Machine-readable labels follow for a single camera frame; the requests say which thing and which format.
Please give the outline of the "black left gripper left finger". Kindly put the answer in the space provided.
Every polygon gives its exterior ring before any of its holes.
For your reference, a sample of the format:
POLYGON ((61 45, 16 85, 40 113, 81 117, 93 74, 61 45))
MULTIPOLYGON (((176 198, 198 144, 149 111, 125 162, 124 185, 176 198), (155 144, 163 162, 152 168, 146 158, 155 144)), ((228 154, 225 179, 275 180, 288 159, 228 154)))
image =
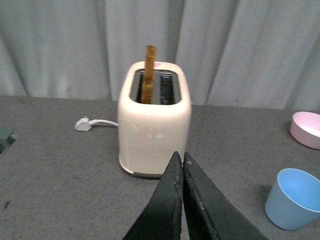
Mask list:
POLYGON ((184 174, 174 152, 148 204, 130 227, 125 240, 179 240, 182 231, 184 174))

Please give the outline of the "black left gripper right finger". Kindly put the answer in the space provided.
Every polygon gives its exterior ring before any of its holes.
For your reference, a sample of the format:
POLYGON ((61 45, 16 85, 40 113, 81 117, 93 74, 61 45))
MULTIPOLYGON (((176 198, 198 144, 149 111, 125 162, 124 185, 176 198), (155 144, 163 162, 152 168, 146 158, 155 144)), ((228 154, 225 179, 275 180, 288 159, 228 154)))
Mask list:
POLYGON ((190 156, 183 160, 183 205, 191 240, 266 240, 190 156))

